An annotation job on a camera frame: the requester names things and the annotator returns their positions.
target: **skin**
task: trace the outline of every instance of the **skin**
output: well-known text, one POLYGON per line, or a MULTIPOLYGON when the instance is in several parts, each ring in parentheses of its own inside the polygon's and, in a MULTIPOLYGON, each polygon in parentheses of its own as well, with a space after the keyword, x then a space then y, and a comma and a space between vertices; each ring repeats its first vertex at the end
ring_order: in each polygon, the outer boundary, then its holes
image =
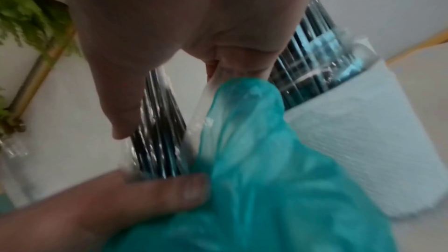
MULTIPOLYGON (((239 77, 272 68, 308 0, 66 0, 112 135, 140 122, 144 78, 183 49, 239 77)), ((0 217, 2 251, 90 251, 155 216, 190 210, 208 198, 204 175, 135 182, 122 171, 0 217)))

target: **paper towel roll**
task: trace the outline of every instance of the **paper towel roll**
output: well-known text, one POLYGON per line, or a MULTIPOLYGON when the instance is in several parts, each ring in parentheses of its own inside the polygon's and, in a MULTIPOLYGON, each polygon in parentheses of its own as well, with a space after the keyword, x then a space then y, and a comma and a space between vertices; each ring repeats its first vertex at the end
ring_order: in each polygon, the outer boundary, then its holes
POLYGON ((384 61, 289 110, 285 120, 391 217, 431 208, 448 192, 448 171, 384 61))

